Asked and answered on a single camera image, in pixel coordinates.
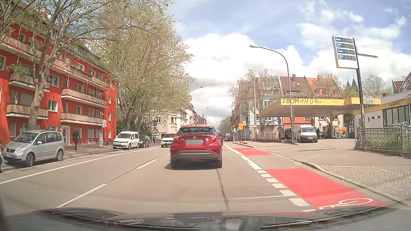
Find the car wheel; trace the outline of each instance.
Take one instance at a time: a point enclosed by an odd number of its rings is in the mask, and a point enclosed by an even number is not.
[[[180,163],[178,163],[177,161],[170,161],[170,164],[172,169],[177,169],[178,167],[180,167]]]
[[[24,165],[26,165],[26,167],[31,167],[31,166],[33,166],[33,164],[34,164],[34,154],[29,153],[26,157]]]
[[[221,160],[216,161],[216,162],[215,162],[215,167],[216,167],[217,169],[222,168],[222,167],[223,167],[223,160],[221,159]]]
[[[60,150],[57,152],[57,155],[56,155],[55,159],[56,159],[57,161],[62,161],[62,160],[63,160],[63,156],[64,156],[63,150],[60,149]]]

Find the metal fence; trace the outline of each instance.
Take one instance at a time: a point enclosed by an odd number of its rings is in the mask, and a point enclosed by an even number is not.
[[[277,133],[268,133],[265,132],[264,134],[257,134],[257,140],[275,140],[277,138]]]
[[[356,148],[411,153],[411,127],[370,127],[357,130]]]

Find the license plate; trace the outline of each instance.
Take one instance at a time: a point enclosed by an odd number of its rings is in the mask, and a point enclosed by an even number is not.
[[[203,144],[203,139],[192,139],[192,140],[185,140],[187,145],[196,145],[196,144]]]

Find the bicycle symbol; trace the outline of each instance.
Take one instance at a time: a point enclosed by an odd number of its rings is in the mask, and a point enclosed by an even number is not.
[[[335,205],[322,206],[322,207],[319,207],[318,209],[325,209],[326,207],[335,208],[337,206],[357,206],[357,205],[367,204],[372,201],[373,199],[371,198],[346,199],[346,200],[339,201]]]

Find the sky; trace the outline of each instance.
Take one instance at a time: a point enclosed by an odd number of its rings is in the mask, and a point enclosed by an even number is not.
[[[286,76],[337,74],[350,82],[355,70],[338,69],[332,36],[353,37],[378,58],[359,57],[361,77],[381,77],[387,85],[411,72],[411,0],[175,0],[170,7],[194,55],[187,71],[197,79],[192,104],[208,124],[231,115],[228,93],[249,69]]]

